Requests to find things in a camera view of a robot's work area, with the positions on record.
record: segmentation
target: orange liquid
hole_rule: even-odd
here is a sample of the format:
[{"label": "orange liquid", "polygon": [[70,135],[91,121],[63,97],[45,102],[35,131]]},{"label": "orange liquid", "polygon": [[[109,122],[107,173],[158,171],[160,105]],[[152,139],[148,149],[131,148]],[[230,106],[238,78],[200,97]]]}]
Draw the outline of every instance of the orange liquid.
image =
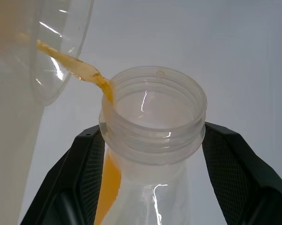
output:
[{"label": "orange liquid", "polygon": [[[82,62],[69,55],[61,54],[57,50],[51,48],[41,41],[37,41],[37,48],[45,54],[59,61],[66,69],[68,69],[78,79],[95,83],[101,88],[107,99],[113,104],[113,92],[110,81],[101,76],[100,72],[92,65]],[[94,225],[100,225],[115,202],[121,182],[121,172],[112,161],[110,154],[104,162],[102,174],[102,184],[97,204],[96,217]]]}]

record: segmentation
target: clear plastic container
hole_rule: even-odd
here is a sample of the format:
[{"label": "clear plastic container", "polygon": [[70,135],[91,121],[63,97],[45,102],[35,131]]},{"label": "clear plastic container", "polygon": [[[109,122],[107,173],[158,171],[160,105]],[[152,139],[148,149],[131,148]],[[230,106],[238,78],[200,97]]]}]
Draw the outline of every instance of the clear plastic container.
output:
[{"label": "clear plastic container", "polygon": [[93,0],[0,0],[0,224],[17,224],[44,106],[69,79],[58,62],[36,50],[36,40],[77,57],[92,5]]},{"label": "clear plastic container", "polygon": [[192,78],[163,67],[128,69],[112,84],[114,105],[103,97],[99,121],[122,178],[102,224],[188,225],[186,159],[205,134],[204,91]]}]

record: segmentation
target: pouring liquid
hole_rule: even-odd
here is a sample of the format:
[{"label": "pouring liquid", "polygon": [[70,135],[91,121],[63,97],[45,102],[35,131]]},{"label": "pouring liquid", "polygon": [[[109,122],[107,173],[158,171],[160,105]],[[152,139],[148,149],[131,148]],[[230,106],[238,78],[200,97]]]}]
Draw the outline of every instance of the pouring liquid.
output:
[{"label": "pouring liquid", "polygon": [[[69,55],[62,54],[40,40],[37,41],[37,48],[50,57],[53,57],[55,60],[59,61],[78,79],[95,83],[99,88],[101,88],[103,94],[113,104],[113,92],[110,81],[102,77],[100,72],[95,67]],[[104,162],[102,183],[94,225],[100,225],[102,223],[106,213],[113,205],[118,195],[120,182],[121,172],[116,167],[110,157],[110,154],[108,153]]]}]

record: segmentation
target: bottle rim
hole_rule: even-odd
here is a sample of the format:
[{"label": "bottle rim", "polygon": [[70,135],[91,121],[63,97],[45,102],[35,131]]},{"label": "bottle rim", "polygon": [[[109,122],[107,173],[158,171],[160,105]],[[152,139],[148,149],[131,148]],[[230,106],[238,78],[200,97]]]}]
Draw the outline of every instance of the bottle rim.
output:
[{"label": "bottle rim", "polygon": [[[159,71],[164,71],[167,76],[156,80]],[[118,155],[141,164],[169,165],[188,158],[200,147],[205,134],[207,97],[203,89],[194,79],[177,70],[142,66],[122,71],[111,79],[114,96],[121,99],[119,90],[130,90],[129,93],[132,93],[131,90],[135,90],[131,85],[144,83],[145,77],[151,78],[150,83],[159,83],[163,87],[170,86],[171,90],[181,91],[178,92],[179,97],[185,98],[190,105],[195,104],[196,114],[181,126],[146,127],[124,118],[103,96],[99,125],[105,141]]]}]

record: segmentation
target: textured black pad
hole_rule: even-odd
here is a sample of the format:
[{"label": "textured black pad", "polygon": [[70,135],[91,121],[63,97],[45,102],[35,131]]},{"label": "textured black pad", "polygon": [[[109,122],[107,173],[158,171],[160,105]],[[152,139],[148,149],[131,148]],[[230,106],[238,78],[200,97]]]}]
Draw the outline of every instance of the textured black pad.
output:
[{"label": "textured black pad", "polygon": [[202,148],[228,225],[282,225],[282,179],[240,134],[206,123]]},{"label": "textured black pad", "polygon": [[87,225],[94,223],[99,191],[102,180],[104,141],[100,134],[93,137],[92,147],[86,157],[80,180],[78,182],[78,197],[82,213]]},{"label": "textured black pad", "polygon": [[238,225],[244,207],[255,189],[225,139],[210,127],[202,144],[208,174],[217,200],[229,225]]}]

